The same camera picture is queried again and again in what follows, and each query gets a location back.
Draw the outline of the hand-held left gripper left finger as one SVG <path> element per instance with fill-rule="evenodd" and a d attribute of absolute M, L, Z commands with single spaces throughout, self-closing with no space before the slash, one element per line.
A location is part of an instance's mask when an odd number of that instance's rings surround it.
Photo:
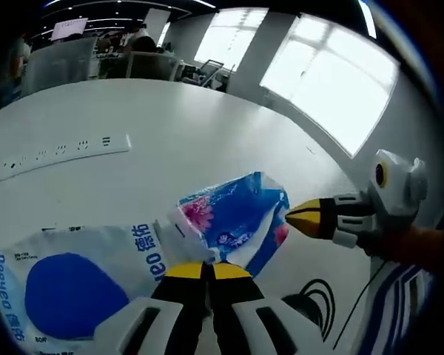
<path fill-rule="evenodd" d="M 206 313 L 206 263 L 172 267 L 150 297 L 139 297 L 95 329 L 93 354 L 193 354 Z"/>

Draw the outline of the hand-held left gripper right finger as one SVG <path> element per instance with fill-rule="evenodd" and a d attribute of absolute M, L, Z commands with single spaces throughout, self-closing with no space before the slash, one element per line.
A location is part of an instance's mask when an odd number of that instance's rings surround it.
<path fill-rule="evenodd" d="M 280 298 L 266 297 L 240 266 L 210 266 L 209 302 L 222 354 L 327 354 L 318 325 Z"/>

